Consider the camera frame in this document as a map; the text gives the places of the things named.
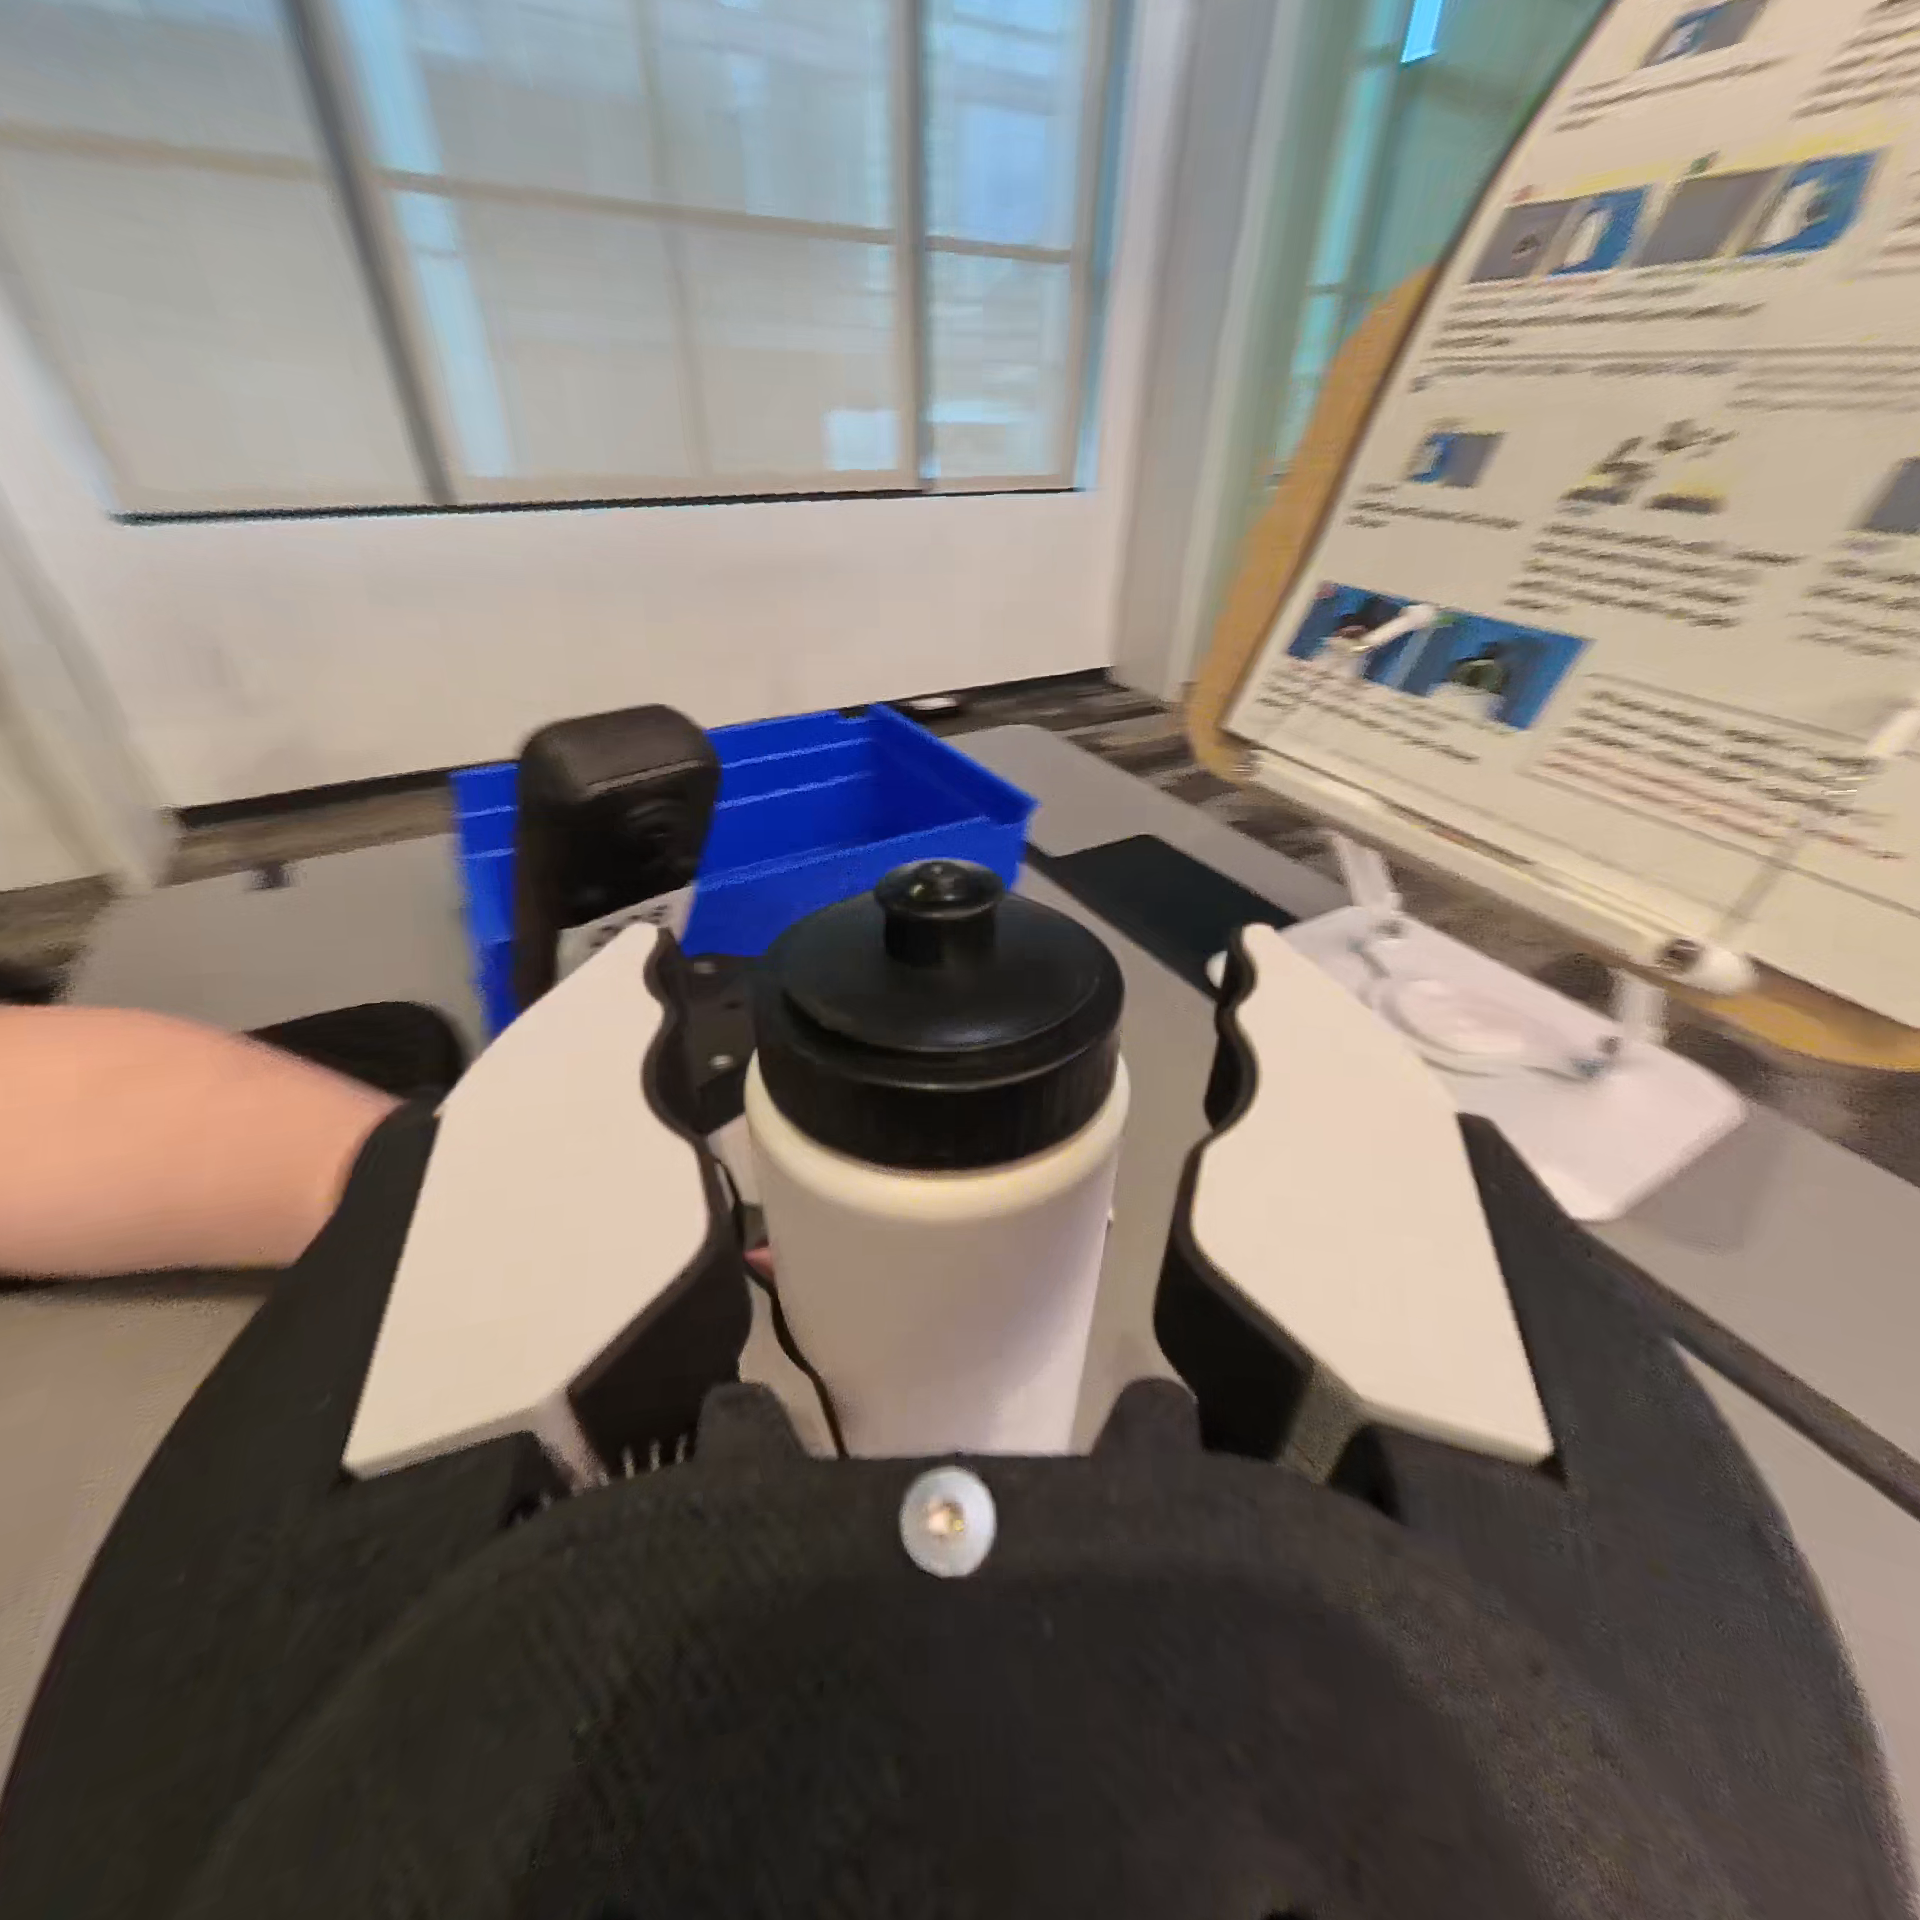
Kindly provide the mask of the printed instruction sheet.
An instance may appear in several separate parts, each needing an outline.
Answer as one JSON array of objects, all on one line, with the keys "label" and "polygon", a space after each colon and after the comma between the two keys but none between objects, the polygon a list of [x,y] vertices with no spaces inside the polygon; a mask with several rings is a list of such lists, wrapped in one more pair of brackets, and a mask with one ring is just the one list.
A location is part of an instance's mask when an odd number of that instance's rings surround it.
[{"label": "printed instruction sheet", "polygon": [[1917,1027],[1917,4],[1610,4],[1453,253],[1224,728]]}]

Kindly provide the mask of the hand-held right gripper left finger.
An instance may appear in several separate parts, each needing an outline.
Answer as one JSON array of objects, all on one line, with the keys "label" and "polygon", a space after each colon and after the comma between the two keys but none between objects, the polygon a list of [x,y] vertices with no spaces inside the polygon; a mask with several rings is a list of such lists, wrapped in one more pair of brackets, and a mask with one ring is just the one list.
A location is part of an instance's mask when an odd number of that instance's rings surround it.
[{"label": "hand-held right gripper left finger", "polygon": [[570,1490],[693,1459],[754,1310],[733,1182],[677,1109],[680,961],[669,929],[629,925],[444,1095],[351,1477],[517,1436]]}]

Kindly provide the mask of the person's left forearm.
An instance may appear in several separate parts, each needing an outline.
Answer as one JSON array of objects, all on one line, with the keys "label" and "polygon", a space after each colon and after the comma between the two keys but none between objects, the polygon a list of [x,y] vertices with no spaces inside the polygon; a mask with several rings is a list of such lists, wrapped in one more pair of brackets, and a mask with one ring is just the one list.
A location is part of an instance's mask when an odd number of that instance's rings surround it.
[{"label": "person's left forearm", "polygon": [[247,1036],[4,1005],[4,1283],[254,1273],[300,1262],[398,1109]]}]

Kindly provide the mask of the white plastic bottle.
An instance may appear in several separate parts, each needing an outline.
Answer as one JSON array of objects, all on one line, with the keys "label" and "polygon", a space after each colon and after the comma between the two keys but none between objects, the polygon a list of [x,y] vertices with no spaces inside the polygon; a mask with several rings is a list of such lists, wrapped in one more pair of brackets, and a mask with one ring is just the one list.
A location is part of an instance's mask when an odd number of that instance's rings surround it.
[{"label": "white plastic bottle", "polygon": [[750,1065],[758,1195],[793,1347],[852,1458],[1064,1455],[1131,1115],[1012,1164],[905,1170],[826,1148]]}]

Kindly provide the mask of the blue plastic bin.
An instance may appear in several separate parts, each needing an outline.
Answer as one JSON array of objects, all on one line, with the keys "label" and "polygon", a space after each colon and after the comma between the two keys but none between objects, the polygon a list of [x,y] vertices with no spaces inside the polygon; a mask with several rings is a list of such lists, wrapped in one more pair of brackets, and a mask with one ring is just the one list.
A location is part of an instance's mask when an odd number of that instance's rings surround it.
[{"label": "blue plastic bin", "polygon": [[711,733],[719,804],[677,924],[682,947],[758,955],[895,867],[960,858],[1015,884],[1039,800],[892,709],[764,717]]}]

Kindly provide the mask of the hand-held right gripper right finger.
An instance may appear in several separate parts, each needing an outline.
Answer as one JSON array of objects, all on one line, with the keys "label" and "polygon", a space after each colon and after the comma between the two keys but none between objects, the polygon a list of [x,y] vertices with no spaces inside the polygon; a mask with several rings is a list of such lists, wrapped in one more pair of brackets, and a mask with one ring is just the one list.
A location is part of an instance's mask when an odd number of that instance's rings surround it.
[{"label": "hand-held right gripper right finger", "polygon": [[1328,1477],[1395,1430],[1543,1469],[1548,1406],[1439,1075],[1268,924],[1229,938],[1213,1031],[1155,1297],[1202,1448]]}]

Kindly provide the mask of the black bottle lid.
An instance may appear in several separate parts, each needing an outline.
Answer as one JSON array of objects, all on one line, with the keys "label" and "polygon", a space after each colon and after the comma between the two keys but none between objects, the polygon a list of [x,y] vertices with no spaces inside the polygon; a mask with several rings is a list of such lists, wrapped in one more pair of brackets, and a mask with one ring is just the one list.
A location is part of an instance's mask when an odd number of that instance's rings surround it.
[{"label": "black bottle lid", "polygon": [[926,858],[783,929],[752,980],[754,1065],[804,1140],[960,1173],[1083,1134],[1120,1077],[1124,975],[988,865]]}]

